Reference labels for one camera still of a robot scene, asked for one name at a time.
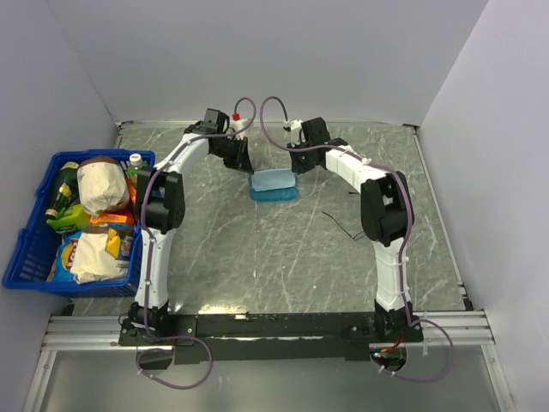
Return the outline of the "light blue cleaning cloth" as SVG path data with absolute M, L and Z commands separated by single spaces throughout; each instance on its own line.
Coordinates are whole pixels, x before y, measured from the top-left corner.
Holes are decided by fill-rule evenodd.
M 250 186 L 254 191 L 273 191 L 296 185 L 296 175 L 290 168 L 255 171 L 251 174 Z

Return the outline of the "blue translucent glasses case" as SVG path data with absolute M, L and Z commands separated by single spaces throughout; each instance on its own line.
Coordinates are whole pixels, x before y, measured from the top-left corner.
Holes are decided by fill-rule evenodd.
M 292 201 L 299 195 L 299 189 L 297 187 L 297 174 L 296 185 L 291 188 L 279 189 L 273 191 L 254 191 L 250 186 L 250 198 L 255 202 L 260 203 L 278 203 Z

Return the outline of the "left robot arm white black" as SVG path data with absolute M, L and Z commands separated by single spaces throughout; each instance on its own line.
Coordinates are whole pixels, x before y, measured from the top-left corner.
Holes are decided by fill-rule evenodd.
M 243 119 L 209 108 L 202 120 L 185 129 L 179 143 L 161 161 L 137 173 L 136 214 L 142 239 L 140 282 L 128 316 L 152 345 L 168 338 L 168 265 L 172 242 L 185 215 L 184 180 L 209 155 L 230 169 L 253 173 L 244 133 L 253 118 Z

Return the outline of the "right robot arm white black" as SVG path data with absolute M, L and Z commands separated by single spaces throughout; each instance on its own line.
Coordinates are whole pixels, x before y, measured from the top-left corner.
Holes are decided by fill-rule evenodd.
M 402 173 L 395 173 L 358 155 L 340 138 L 331 138 L 322 118 L 292 120 L 292 170 L 297 174 L 320 166 L 349 183 L 360 194 L 360 220 L 374 246 L 377 269 L 376 335 L 393 342 L 412 322 L 407 285 L 407 239 L 414 222 L 413 209 Z

